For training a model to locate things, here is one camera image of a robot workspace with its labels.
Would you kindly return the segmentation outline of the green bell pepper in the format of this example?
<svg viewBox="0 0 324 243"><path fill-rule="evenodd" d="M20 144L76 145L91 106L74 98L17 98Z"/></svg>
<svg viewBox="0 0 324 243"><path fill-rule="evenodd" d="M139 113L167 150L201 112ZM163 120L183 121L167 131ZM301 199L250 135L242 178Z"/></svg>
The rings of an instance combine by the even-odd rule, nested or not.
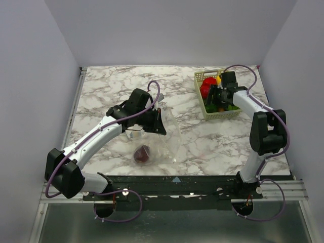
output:
<svg viewBox="0 0 324 243"><path fill-rule="evenodd" d="M205 106L206 113L215 113L218 111L218 108L214 104L206 105Z"/></svg>

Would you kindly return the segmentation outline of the clear zip top bag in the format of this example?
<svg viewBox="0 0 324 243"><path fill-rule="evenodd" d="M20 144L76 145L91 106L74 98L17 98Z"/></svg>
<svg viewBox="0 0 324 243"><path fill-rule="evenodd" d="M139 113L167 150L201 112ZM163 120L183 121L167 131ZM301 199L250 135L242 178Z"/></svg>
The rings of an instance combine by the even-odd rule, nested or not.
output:
<svg viewBox="0 0 324 243"><path fill-rule="evenodd" d="M164 108L161 117L167 132L166 135L147 133L139 125L126 130L126 136L129 141L127 149L132 153L132 161L135 164L144 166L149 164L168 164L176 161L176 154L182 144L178 123L170 108ZM150 157L148 162L138 164L133 160L133 153L141 145L150 147Z"/></svg>

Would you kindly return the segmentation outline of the dark maroon fruit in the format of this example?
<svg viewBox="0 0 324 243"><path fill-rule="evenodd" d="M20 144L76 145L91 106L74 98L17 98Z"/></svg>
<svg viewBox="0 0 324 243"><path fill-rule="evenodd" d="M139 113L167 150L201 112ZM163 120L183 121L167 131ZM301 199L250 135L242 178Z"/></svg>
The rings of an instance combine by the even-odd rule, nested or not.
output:
<svg viewBox="0 0 324 243"><path fill-rule="evenodd" d="M133 160L136 163L146 163L149 161L150 147L147 145L139 146L133 153Z"/></svg>

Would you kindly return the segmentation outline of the small green watermelon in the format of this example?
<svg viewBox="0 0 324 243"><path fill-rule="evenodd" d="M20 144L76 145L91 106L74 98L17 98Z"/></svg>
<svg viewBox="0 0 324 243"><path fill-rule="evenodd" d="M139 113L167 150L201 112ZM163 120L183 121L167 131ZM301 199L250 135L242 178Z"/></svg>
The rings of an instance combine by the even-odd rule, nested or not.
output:
<svg viewBox="0 0 324 243"><path fill-rule="evenodd" d="M237 106L228 105L225 110L226 111L233 111L233 110L239 110L239 108Z"/></svg>

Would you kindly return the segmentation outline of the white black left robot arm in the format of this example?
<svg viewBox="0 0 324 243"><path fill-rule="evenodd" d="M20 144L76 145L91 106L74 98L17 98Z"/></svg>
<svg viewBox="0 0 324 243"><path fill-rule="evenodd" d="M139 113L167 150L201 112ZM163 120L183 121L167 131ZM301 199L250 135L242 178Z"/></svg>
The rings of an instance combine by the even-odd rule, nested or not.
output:
<svg viewBox="0 0 324 243"><path fill-rule="evenodd" d="M101 200L109 199L111 181L101 173L82 170L104 145L134 125L147 133L166 135L161 109L155 106L157 101L158 98L152 98L147 91L134 89L128 100L109 108L101 121L81 139L63 150L53 148L46 162L46 197L61 194L72 198L80 192L91 192Z"/></svg>

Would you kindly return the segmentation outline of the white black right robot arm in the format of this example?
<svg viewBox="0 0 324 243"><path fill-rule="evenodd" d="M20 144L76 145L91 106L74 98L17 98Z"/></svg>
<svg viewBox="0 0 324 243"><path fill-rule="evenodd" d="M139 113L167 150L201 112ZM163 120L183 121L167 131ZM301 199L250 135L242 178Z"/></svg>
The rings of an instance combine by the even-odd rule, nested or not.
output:
<svg viewBox="0 0 324 243"><path fill-rule="evenodd" d="M251 120L249 142L251 153L243 169L238 173L240 181L233 185L233 193L245 198L251 193L250 183L256 183L266 161L284 152L289 144L286 113L273 109L252 95L251 88L239 86L234 71L223 72L217 77L207 77L201 86L206 94L206 105L219 111L243 111Z"/></svg>

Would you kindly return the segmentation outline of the red bell pepper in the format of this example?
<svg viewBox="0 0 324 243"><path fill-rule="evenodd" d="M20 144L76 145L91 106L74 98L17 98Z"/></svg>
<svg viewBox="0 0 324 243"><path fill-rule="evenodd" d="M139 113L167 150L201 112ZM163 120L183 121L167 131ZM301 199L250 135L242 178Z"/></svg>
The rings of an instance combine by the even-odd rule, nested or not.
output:
<svg viewBox="0 0 324 243"><path fill-rule="evenodd" d="M214 77L207 77L204 79L203 86L217 85L217 80Z"/></svg>

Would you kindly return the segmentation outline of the red round fruit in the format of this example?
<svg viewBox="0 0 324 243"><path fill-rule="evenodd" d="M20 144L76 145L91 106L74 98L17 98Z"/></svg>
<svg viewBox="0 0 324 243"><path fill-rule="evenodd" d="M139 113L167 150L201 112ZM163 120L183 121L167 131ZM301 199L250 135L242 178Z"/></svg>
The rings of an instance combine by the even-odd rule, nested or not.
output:
<svg viewBox="0 0 324 243"><path fill-rule="evenodd" d="M208 94L209 94L209 90L210 90L210 86L209 85L202 85L199 90L200 90L201 97L203 99L207 99Z"/></svg>

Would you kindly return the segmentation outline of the yellow mango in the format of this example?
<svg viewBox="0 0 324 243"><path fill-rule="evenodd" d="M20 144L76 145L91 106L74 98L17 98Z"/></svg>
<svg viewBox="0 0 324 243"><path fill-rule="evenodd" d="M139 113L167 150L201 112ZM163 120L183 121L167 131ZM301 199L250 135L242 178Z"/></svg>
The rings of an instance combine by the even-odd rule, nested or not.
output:
<svg viewBox="0 0 324 243"><path fill-rule="evenodd" d="M221 78L219 75L216 77L216 82L217 82L217 85L221 84Z"/></svg>

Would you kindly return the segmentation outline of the pale green perforated basket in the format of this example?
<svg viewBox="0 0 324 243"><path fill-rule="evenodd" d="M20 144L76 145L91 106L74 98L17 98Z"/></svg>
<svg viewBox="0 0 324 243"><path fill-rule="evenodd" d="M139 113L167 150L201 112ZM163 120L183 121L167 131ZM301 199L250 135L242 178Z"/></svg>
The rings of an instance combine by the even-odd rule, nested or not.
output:
<svg viewBox="0 0 324 243"><path fill-rule="evenodd" d="M218 108L216 106L212 106L212 112L207 112L205 107L205 101L200 93L200 87L203 84L203 81L208 77L216 78L224 71L223 68L221 69L212 69L212 70L205 70L205 71L197 71L194 73L194 88L195 92L198 97L199 106L202 110L202 115L204 120L213 120L213 119L222 119L222 118L232 118L238 116L242 110L235 109L235 110L224 110L218 112Z"/></svg>

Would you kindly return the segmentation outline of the black mounting rail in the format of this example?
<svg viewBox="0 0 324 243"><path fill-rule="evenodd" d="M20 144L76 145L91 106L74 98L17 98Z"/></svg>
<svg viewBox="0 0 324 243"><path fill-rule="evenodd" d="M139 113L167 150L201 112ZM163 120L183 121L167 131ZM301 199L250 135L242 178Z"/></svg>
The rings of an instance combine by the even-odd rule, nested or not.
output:
<svg viewBox="0 0 324 243"><path fill-rule="evenodd" d="M230 210L232 202L261 199L260 184L238 176L109 176L106 195L89 193L86 202L101 211Z"/></svg>

